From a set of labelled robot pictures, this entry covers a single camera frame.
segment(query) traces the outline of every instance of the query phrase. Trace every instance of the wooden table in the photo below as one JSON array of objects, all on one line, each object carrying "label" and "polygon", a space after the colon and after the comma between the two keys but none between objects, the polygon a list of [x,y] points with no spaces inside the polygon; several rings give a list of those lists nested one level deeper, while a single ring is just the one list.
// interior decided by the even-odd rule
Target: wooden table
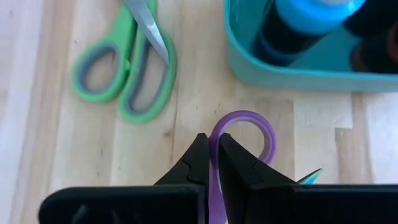
[{"label": "wooden table", "polygon": [[[116,100],[80,100],[71,89],[71,65],[109,30],[121,2],[2,2],[0,223],[35,223],[41,200],[64,187],[153,184],[197,133],[210,134],[222,116],[239,109],[273,124],[279,147],[272,166],[290,178],[322,167],[318,183],[398,182],[398,95],[243,85],[226,63],[222,0],[159,0],[178,73],[155,120],[126,122]],[[150,55],[148,91],[138,105],[153,95],[162,71],[160,58]],[[101,63],[99,70],[109,67]],[[235,124],[229,132],[259,154],[256,128]]]}]

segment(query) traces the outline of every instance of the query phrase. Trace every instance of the bottle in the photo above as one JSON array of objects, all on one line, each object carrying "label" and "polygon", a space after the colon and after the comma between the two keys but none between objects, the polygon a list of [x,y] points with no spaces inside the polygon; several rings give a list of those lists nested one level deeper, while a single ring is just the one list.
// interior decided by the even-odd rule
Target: bottle
[{"label": "bottle", "polygon": [[275,0],[269,4],[253,54],[288,66],[356,12],[364,0]]},{"label": "bottle", "polygon": [[366,39],[351,54],[355,72],[398,73],[398,22],[383,34]]},{"label": "bottle", "polygon": [[344,25],[354,35],[369,38],[388,30],[395,21],[398,21],[397,0],[366,0]]}]

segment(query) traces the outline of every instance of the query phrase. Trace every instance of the scissor blade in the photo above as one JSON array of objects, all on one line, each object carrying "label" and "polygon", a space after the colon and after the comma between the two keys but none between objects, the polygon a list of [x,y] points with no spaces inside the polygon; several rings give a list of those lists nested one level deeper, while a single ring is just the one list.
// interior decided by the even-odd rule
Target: scissor blade
[{"label": "scissor blade", "polygon": [[130,9],[138,27],[144,32],[156,52],[163,58],[166,64],[169,64],[169,52],[147,3],[144,0],[124,0],[124,2]]}]

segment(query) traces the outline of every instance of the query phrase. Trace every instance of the green handle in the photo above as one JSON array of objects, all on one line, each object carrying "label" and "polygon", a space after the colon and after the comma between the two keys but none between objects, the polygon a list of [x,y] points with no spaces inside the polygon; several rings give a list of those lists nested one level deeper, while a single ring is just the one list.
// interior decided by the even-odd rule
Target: green handle
[{"label": "green handle", "polygon": [[[148,8],[156,21],[156,1],[149,1]],[[129,78],[127,79],[126,87],[123,89],[121,99],[119,100],[119,110],[124,119],[128,121],[146,123],[154,119],[162,111],[170,98],[177,69],[177,56],[172,38],[162,30],[160,30],[160,33],[162,34],[167,51],[169,52],[169,64],[164,68],[160,87],[150,105],[142,111],[136,111],[132,107],[132,102],[137,95],[142,76],[144,75],[147,53],[150,46],[145,34],[139,29],[137,31]]]},{"label": "green handle", "polygon": [[[120,8],[118,18],[111,32],[94,46],[88,48],[77,60],[72,72],[72,85],[77,94],[88,101],[108,101],[115,97],[126,80],[129,69],[131,40],[134,40],[137,25],[125,4]],[[111,82],[100,91],[91,91],[87,76],[94,63],[105,54],[115,53],[117,68]]]}]

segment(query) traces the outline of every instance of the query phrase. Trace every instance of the teal bin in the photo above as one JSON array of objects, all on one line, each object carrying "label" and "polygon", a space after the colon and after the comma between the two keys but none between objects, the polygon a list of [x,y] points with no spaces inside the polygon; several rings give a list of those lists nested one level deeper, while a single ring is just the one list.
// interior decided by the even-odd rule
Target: teal bin
[{"label": "teal bin", "polygon": [[243,83],[275,88],[397,91],[398,74],[353,72],[349,58],[360,41],[343,26],[324,37],[290,67],[277,67],[251,53],[264,9],[272,0],[224,0],[227,58]]}]

